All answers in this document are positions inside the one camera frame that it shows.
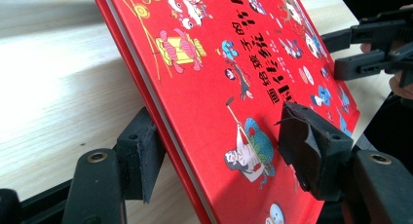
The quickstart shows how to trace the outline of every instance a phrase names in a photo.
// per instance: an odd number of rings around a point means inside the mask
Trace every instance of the light wood surface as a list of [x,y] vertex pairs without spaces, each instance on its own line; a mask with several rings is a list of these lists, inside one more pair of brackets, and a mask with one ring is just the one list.
[[[320,34],[357,24],[341,0],[302,2]],[[83,154],[113,147],[143,101],[94,0],[0,0],[0,19],[0,188],[23,201],[70,179]],[[348,82],[362,113],[354,139],[387,80]],[[199,222],[168,156],[151,203],[127,212],[129,223]]]

